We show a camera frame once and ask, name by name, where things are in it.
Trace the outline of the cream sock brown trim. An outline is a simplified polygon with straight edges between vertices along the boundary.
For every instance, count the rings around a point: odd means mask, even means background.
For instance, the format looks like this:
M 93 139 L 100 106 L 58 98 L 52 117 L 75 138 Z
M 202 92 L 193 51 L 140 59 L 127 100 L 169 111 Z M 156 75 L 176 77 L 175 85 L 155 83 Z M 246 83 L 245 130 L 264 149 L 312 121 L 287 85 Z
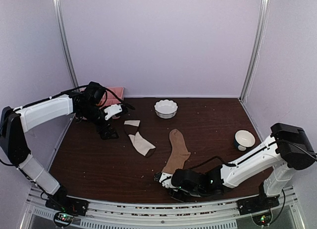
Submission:
M 129 137 L 134 149 L 146 158 L 149 158 L 156 150 L 155 145 L 142 137 L 139 132 L 140 120 L 126 120 L 124 131 Z

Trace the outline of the tan ribbed sock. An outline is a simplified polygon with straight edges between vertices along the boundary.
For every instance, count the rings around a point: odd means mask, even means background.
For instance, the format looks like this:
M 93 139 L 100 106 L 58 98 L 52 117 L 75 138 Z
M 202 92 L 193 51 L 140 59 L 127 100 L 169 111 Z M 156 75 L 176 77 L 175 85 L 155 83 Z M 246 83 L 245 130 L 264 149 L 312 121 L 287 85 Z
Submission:
M 169 133 L 171 143 L 171 154 L 166 165 L 161 170 L 162 173 L 174 174 L 176 170 L 183 169 L 185 162 L 191 153 L 188 151 L 183 134 L 178 129 L 173 129 Z

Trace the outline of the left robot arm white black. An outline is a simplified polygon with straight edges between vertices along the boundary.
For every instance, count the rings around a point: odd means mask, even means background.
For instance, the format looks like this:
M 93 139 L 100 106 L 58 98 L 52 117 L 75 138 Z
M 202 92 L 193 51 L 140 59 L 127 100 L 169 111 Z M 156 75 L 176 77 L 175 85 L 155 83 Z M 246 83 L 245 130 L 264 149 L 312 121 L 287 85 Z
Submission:
M 9 160 L 6 165 L 17 168 L 42 191 L 53 195 L 51 201 L 60 211 L 67 211 L 71 200 L 59 192 L 61 184 L 35 158 L 27 138 L 35 136 L 36 128 L 68 116 L 92 123 L 101 139 L 117 138 L 110 120 L 124 112 L 124 103 L 120 100 L 117 104 L 101 107 L 99 103 L 108 93 L 112 93 L 109 88 L 90 82 L 23 106 L 7 106 L 1 111 L 0 146 Z

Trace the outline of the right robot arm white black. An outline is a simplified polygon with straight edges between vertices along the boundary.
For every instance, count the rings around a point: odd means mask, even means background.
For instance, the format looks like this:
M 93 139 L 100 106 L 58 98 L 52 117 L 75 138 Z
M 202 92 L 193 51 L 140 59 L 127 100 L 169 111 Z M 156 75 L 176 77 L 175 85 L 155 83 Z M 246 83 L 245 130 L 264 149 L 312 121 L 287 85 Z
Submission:
M 278 196 L 295 171 L 304 170 L 317 161 L 316 153 L 305 131 L 298 126 L 276 123 L 271 134 L 243 156 L 213 168 L 206 173 L 177 169 L 161 180 L 178 200 L 182 196 L 215 197 L 223 195 L 258 173 L 273 168 L 254 198 L 254 206 L 264 210 Z

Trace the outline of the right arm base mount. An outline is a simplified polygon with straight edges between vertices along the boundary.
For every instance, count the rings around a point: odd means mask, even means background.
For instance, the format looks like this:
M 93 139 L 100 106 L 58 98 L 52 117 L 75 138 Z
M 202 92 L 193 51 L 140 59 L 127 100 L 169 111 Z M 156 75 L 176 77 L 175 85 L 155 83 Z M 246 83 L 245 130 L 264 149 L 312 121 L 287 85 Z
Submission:
M 279 206 L 279 196 L 266 197 L 257 195 L 237 201 L 240 216 L 250 214 L 257 226 L 268 226 L 272 221 L 271 209 Z

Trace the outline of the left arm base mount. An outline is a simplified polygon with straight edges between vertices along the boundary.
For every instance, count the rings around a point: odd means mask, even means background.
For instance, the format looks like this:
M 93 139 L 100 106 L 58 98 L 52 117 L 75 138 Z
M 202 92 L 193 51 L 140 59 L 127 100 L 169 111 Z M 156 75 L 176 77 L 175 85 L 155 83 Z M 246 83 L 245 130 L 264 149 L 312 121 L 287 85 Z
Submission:
M 89 202 L 68 196 L 64 186 L 61 186 L 55 194 L 45 191 L 43 193 L 47 196 L 45 206 L 56 210 L 53 222 L 58 228 L 64 229 L 70 226 L 75 217 L 85 216 L 87 213 Z

